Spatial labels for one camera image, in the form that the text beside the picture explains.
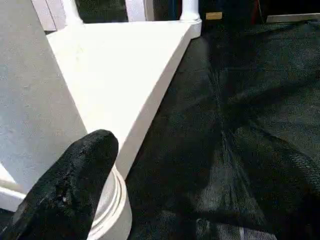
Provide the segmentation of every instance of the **black fabric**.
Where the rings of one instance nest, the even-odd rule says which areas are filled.
[[[14,212],[0,208],[0,231],[8,224]]]
[[[320,12],[318,0],[260,0],[266,6],[267,15],[312,14]]]
[[[220,24],[248,25],[252,22],[255,13],[256,0],[200,0],[199,13],[202,19],[202,32],[210,32]],[[206,13],[222,12],[222,19],[207,20]],[[255,23],[261,18],[256,13]]]
[[[86,240],[118,154],[112,132],[73,142],[19,204],[1,240]]]
[[[190,43],[126,180],[129,239],[320,238],[319,37],[217,25]]]

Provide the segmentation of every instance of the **gold label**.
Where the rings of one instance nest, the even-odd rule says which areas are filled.
[[[206,20],[220,20],[222,19],[222,12],[207,12],[205,14],[205,19]]]

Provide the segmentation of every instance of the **white wall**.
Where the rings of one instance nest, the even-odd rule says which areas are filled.
[[[0,163],[26,193],[86,130],[31,1],[0,1],[0,53]]]

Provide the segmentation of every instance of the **white painted wood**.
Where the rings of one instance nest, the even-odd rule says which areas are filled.
[[[46,0],[31,0],[45,31],[57,30]]]
[[[125,0],[125,6],[129,22],[144,22],[147,20],[145,0]]]
[[[180,20],[193,22],[199,19],[199,0],[182,0],[182,14]]]
[[[0,29],[0,162],[26,193],[87,132],[32,2],[0,1]]]
[[[57,30],[66,26],[66,14],[61,0],[46,0],[51,12],[52,20]]]
[[[155,9],[153,0],[144,0],[145,19],[147,21],[155,20]]]
[[[79,16],[75,0],[61,0],[65,14],[65,25],[80,25],[84,22]]]
[[[97,211],[87,240],[126,240],[129,236],[132,225],[132,212],[126,183],[115,167],[112,169],[112,174],[118,186],[113,196],[116,200],[99,222]]]
[[[201,35],[202,20],[199,14],[199,0],[182,0],[182,14],[180,21],[191,24],[192,38]]]
[[[87,131],[107,129],[118,138],[124,178],[192,38],[190,26],[84,24],[47,36]]]

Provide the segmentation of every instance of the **white baluster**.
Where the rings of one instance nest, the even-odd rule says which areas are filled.
[[[202,20],[199,14],[199,0],[182,0],[182,14],[180,21],[192,24],[192,37],[201,35]]]
[[[65,25],[80,25],[84,22],[79,16],[75,0],[61,0],[65,12]]]

